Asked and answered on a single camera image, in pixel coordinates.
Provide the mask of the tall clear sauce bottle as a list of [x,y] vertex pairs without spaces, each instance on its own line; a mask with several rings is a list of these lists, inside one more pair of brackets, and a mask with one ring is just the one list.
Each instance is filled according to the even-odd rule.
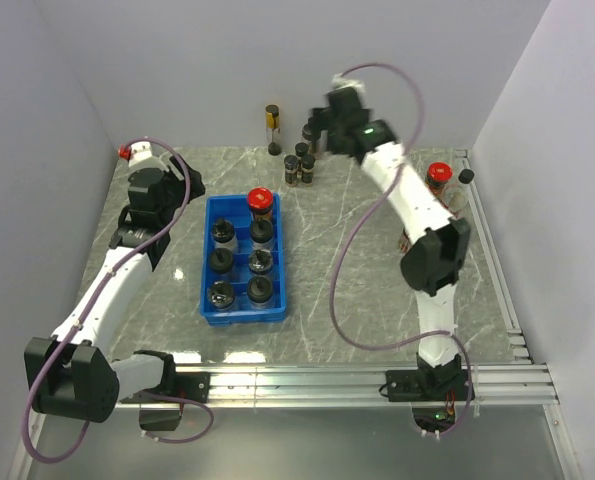
[[474,171],[464,168],[459,172],[456,179],[451,181],[443,190],[442,203],[456,218],[461,216],[468,205],[468,189],[474,178]]

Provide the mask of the red lid jar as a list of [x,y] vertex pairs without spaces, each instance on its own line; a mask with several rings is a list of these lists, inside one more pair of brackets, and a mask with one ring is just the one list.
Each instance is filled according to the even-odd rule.
[[453,170],[445,162],[432,162],[428,165],[425,174],[425,183],[428,189],[439,197],[453,176]]
[[269,189],[265,187],[251,189],[246,196],[246,202],[253,220],[272,220],[274,196]]

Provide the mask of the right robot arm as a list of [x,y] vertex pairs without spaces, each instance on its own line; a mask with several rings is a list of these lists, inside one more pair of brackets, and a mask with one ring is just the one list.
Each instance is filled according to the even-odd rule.
[[415,292],[420,341],[417,368],[392,377],[393,398],[441,401],[465,387],[465,358],[453,335],[455,293],[471,228],[431,192],[409,162],[404,144],[383,120],[374,120],[362,102],[360,87],[345,82],[326,95],[327,104],[312,111],[310,126],[327,134],[330,153],[354,158],[385,193],[410,243],[400,261],[407,285]]

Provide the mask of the black cap bottle back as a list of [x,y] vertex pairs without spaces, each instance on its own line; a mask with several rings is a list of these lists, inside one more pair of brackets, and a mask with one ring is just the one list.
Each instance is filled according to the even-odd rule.
[[214,249],[208,257],[208,267],[215,274],[225,279],[232,279],[235,272],[235,259],[231,250]]

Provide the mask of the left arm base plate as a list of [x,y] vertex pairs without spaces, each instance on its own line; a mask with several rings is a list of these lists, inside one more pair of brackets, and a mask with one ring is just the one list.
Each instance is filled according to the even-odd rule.
[[145,403],[155,395],[189,399],[205,404],[208,400],[211,374],[205,371],[175,373],[164,386],[157,386],[134,393],[121,402]]

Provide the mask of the blue divided plastic bin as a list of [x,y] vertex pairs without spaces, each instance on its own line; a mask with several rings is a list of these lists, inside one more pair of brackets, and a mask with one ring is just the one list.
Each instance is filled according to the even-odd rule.
[[[273,193],[273,217],[271,222],[275,229],[276,244],[272,251],[274,267],[270,275],[266,276],[273,282],[274,305],[272,308],[253,308],[247,297],[247,284],[256,275],[248,269],[248,256],[254,250],[251,245],[249,226],[253,221],[246,202],[246,194],[211,196],[207,200],[205,215],[205,234],[203,247],[203,270],[200,291],[200,314],[209,325],[230,326],[251,323],[278,323],[285,320],[287,315],[287,287],[284,259],[284,242],[282,231],[281,200]],[[225,279],[215,275],[208,267],[208,257],[216,249],[214,247],[210,229],[218,217],[229,220],[236,230],[239,251],[233,253],[235,272],[232,279]],[[229,281],[236,292],[236,307],[228,311],[216,311],[207,300],[207,290],[214,282]]]

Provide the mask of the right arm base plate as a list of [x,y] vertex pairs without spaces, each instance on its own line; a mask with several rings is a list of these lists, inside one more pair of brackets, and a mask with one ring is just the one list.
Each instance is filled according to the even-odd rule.
[[390,402],[444,402],[473,400],[474,390],[470,387],[464,369],[441,373],[439,368],[428,371],[388,370],[386,396]]

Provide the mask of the shaker jar white powder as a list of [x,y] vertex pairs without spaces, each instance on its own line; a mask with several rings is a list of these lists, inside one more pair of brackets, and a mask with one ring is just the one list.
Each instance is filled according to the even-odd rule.
[[237,297],[229,281],[219,280],[208,287],[207,300],[216,311],[228,311],[236,307]]

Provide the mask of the black cap bottle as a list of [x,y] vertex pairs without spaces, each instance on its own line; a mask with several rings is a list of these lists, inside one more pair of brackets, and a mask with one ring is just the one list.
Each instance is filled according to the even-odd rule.
[[268,276],[273,267],[273,255],[268,250],[255,249],[248,256],[248,269],[252,275]]
[[225,279],[232,279],[235,272],[235,259],[231,250],[214,249],[208,257],[208,267],[215,274]]

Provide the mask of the knob lid jar white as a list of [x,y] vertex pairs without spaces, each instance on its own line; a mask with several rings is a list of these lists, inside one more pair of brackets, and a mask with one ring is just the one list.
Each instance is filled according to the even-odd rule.
[[247,284],[247,297],[253,308],[272,308],[275,302],[273,282],[266,276],[253,276]]

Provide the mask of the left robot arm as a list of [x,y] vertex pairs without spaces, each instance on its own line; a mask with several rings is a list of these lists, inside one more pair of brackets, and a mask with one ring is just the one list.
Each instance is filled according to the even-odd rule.
[[128,203],[88,291],[49,337],[27,344],[27,410],[102,423],[119,400],[145,391],[166,402],[177,393],[171,354],[138,350],[124,360],[107,358],[125,310],[170,243],[175,213],[205,192],[199,172],[184,161],[173,165],[178,174],[158,167],[130,174]]

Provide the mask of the black cap bottle front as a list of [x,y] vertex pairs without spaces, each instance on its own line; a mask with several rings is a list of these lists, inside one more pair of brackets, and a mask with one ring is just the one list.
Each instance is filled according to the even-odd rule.
[[268,250],[255,249],[248,256],[248,269],[252,275],[268,276],[273,267],[273,255]]

